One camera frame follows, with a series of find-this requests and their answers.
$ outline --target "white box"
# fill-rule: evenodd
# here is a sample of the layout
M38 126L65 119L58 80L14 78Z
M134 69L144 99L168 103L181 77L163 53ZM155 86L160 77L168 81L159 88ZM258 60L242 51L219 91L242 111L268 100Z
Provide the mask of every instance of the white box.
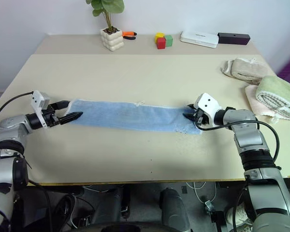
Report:
M205 47L217 47L219 37L217 35L208 34L199 31L183 31L180 36L180 41L197 44Z

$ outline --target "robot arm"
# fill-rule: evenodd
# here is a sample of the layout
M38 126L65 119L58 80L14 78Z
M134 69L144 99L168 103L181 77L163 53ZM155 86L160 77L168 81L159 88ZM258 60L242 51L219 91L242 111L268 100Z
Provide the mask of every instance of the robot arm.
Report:
M247 215L257 223L253 225L254 231L257 228L264 231L270 231L273 227L277 229L279 223L282 223L282 227L290 226L290 193L281 176L280 167L274 164L265 138L255 123L257 119L254 114L249 110L230 107L222 110L218 102L207 93L189 106L195 109L195 114L184 116L200 129L202 124L215 128L247 121L227 127L234 132L234 141L245 170ZM275 220L264 221L269 215Z
M15 192L28 184L27 163L24 157L27 135L42 127L65 124L82 115L82 112L73 112L64 117L57 117L55 111L66 108L69 101L48 105L49 101L46 94L36 90L31 100L35 113L10 117L0 122L0 228L2 231L9 231Z

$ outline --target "shoe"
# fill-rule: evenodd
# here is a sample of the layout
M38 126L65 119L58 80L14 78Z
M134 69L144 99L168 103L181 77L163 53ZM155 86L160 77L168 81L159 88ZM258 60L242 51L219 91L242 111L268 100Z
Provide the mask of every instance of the shoe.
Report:
M231 209L229 209L227 211L227 214L226 214L226 221L231 225L233 224L232 214L233 214L233 207ZM236 208L236 213L235 213L236 226L243 224L247 219L248 219L248 216L247 216L245 208L244 208L244 203L241 203Z
M237 232L252 232L252 226L244 224L239 227L236 227Z

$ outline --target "white flower pot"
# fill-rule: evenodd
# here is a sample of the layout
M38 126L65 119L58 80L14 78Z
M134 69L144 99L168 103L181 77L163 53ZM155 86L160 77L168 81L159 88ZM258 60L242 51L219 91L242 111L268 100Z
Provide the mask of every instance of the white flower pot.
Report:
M124 42L123 42L124 39L122 37L121 30L119 30L111 35L104 32L103 30L105 30L105 29L100 30L100 35L102 38L102 43L105 47L107 47L109 50L114 52L115 50L124 46Z

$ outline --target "blue towel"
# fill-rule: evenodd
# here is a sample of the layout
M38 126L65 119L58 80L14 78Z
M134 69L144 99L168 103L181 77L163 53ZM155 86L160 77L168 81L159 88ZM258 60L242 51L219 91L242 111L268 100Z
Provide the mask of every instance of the blue towel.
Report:
M74 100L68 113L82 111L73 124L94 127L119 128L137 131L168 131L200 134L183 113L194 113L189 107L169 108L137 105L125 102Z

